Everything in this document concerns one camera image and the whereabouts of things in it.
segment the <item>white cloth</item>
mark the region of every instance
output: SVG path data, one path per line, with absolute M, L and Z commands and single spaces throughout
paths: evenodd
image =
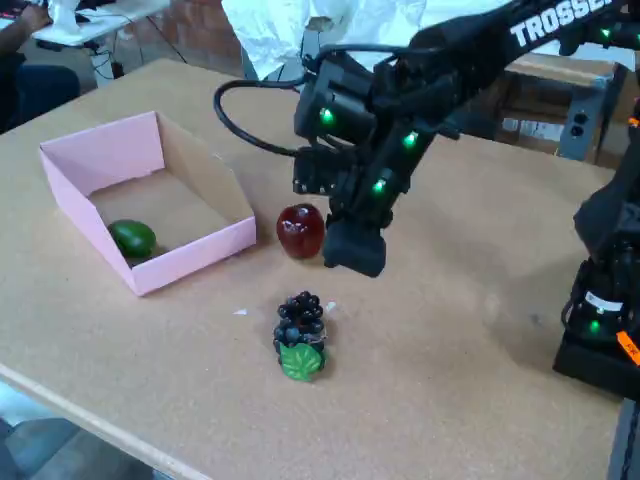
M 326 17 L 323 43 L 407 45 L 423 28 L 454 17 L 498 8 L 509 0 L 222 0 L 222 8 L 246 50 L 258 78 L 264 78 L 300 53 L 309 21 Z M 557 42 L 539 49 L 558 54 Z M 372 69 L 384 55 L 353 55 Z M 628 50 L 582 46 L 580 58 L 617 61 L 635 70 Z

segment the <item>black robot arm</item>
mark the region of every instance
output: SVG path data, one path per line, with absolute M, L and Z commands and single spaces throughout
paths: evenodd
M 311 147 L 296 156 L 294 189 L 329 196 L 325 264 L 377 276 L 386 261 L 380 232 L 392 221 L 396 199 L 408 192 L 434 137 L 457 138 L 447 117 L 514 60 L 550 40 L 575 37 L 624 3 L 518 0 L 422 30 L 407 48 L 388 47 L 391 57 L 373 74 L 346 54 L 365 46 L 329 46 L 306 59 L 310 75 L 294 130 Z

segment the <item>bunch of grapes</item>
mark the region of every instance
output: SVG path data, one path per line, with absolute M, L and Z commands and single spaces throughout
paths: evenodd
M 273 331 L 273 346 L 278 355 L 281 343 L 286 347 L 306 343 L 322 353 L 325 340 L 324 322 L 320 318 L 322 313 L 320 299 L 306 291 L 280 305 L 280 324 Z

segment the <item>desk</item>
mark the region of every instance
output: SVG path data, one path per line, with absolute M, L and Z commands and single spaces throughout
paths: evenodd
M 179 479 L 605 478 L 620 402 L 551 365 L 585 256 L 572 215 L 610 173 L 438 139 L 380 278 L 297 263 L 273 228 L 301 200 L 292 162 L 220 125 L 226 78 L 157 62 L 0 137 L 0 379 Z M 292 146 L 296 101 L 243 90 L 225 107 Z M 37 149 L 152 109 L 233 167 L 261 236 L 139 299 L 58 210 Z M 277 305 L 303 289 L 337 304 L 313 384 L 285 377 L 271 345 Z
M 79 13 L 86 15 L 90 22 L 80 24 L 78 33 L 70 34 L 51 25 L 34 33 L 33 38 L 67 47 L 82 47 L 86 42 L 98 41 L 100 49 L 91 57 L 91 63 L 99 72 L 95 75 L 96 82 L 98 86 L 102 86 L 113 77 L 109 52 L 101 41 L 102 37 L 120 30 L 129 23 L 158 13 L 168 8 L 170 4 L 171 0 L 119 0 L 116 3 L 98 7 L 96 10 L 80 10 Z M 0 19 L 0 29 L 9 24 L 11 20 Z

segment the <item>white label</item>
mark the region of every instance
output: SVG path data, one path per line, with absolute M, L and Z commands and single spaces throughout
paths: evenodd
M 559 142 L 562 136 L 564 125 L 555 123 L 534 122 L 523 120 L 520 125 L 520 133 L 527 137 L 539 138 L 541 140 L 551 140 Z
M 622 303 L 607 302 L 606 300 L 597 297 L 591 292 L 587 292 L 584 299 L 596 308 L 601 308 L 607 312 L 619 312 L 622 310 Z
M 515 132 L 518 130 L 518 120 L 515 118 L 505 118 L 502 120 L 502 129 L 507 132 Z

